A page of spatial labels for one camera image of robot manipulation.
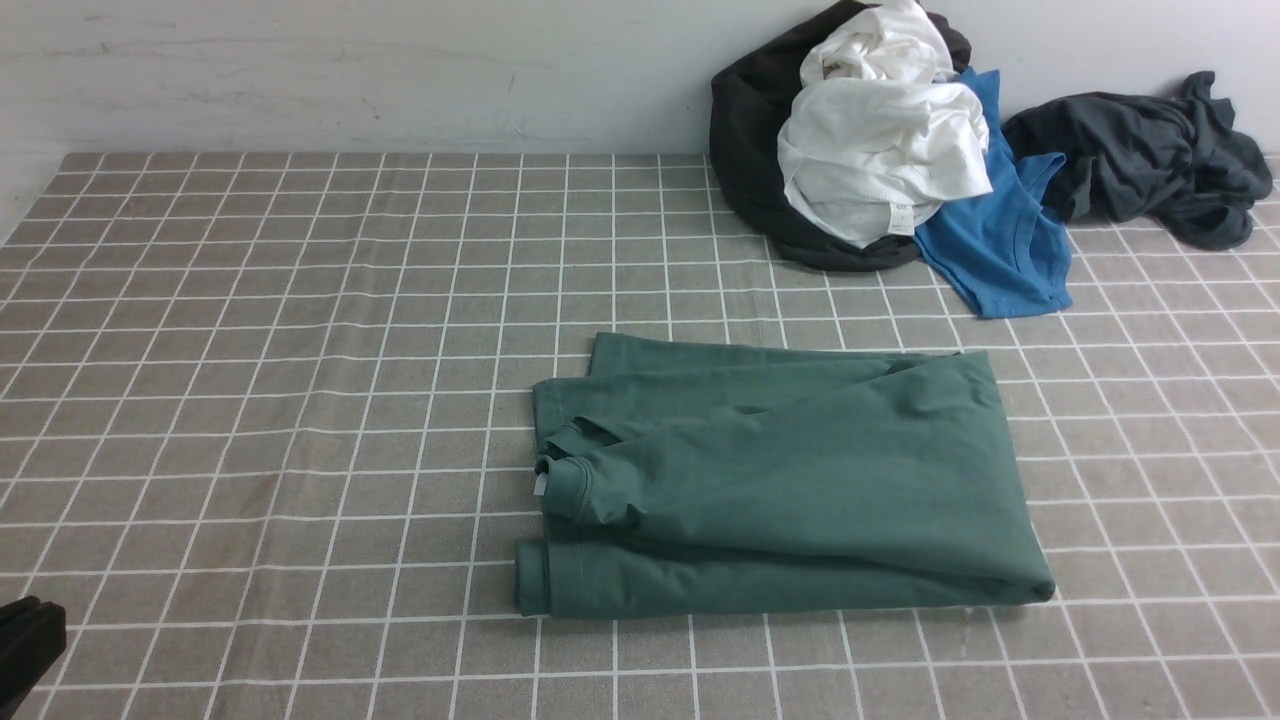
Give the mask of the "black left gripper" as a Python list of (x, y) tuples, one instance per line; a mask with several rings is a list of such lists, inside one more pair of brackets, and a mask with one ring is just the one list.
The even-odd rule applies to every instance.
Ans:
[(35, 596), (1, 607), (1, 715), (12, 716), (67, 650), (67, 611)]

